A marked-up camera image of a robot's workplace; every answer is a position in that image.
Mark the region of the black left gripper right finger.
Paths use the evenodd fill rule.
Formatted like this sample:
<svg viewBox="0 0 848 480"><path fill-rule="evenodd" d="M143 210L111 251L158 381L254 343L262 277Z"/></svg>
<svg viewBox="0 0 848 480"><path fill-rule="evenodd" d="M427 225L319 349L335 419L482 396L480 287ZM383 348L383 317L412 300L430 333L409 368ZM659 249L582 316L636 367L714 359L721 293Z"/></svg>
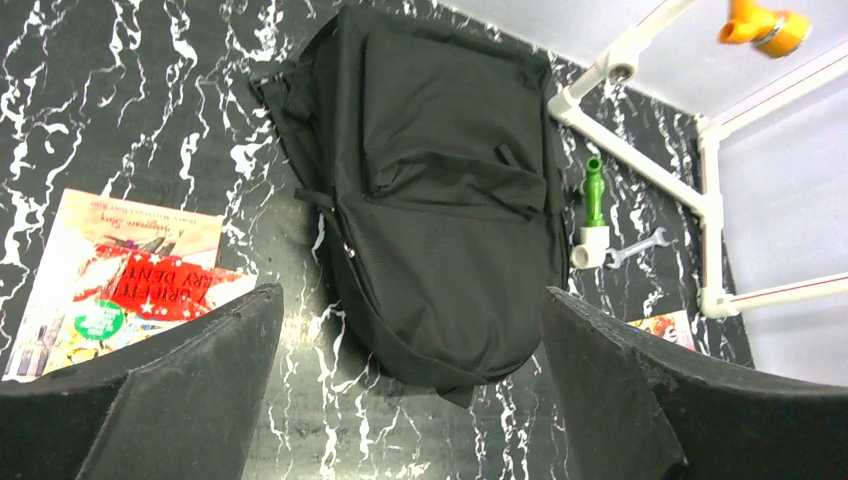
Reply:
<svg viewBox="0 0 848 480"><path fill-rule="evenodd" d="M573 479L843 479L847 391L731 364L552 287L542 336Z"/></svg>

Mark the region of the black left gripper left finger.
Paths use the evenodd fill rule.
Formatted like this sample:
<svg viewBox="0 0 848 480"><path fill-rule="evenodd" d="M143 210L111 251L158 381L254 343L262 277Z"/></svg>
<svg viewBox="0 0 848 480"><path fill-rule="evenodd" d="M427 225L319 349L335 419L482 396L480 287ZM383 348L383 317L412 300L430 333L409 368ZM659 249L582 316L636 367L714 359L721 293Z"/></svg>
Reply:
<svg viewBox="0 0 848 480"><path fill-rule="evenodd" d="M238 479L284 316L268 283L188 323L1 386L5 479Z"/></svg>

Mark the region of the red Treehouse paperback book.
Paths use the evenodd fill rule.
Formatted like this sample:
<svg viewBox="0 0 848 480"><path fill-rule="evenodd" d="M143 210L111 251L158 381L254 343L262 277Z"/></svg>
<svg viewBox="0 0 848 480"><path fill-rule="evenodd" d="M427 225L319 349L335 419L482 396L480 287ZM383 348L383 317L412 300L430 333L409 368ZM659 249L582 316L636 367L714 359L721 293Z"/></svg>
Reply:
<svg viewBox="0 0 848 480"><path fill-rule="evenodd" d="M99 244L80 269L44 372L193 321L251 291L256 282L252 274Z"/></svg>

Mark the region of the black backpack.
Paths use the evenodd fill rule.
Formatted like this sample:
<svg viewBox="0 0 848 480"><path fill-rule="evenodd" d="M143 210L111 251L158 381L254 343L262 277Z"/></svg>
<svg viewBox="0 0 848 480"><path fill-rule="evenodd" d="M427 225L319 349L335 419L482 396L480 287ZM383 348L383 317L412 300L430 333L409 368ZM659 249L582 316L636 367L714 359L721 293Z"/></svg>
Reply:
<svg viewBox="0 0 848 480"><path fill-rule="evenodd" d="M550 77L527 50L347 5L250 83L323 217L351 331L461 407L532 357L568 282Z"/></svg>

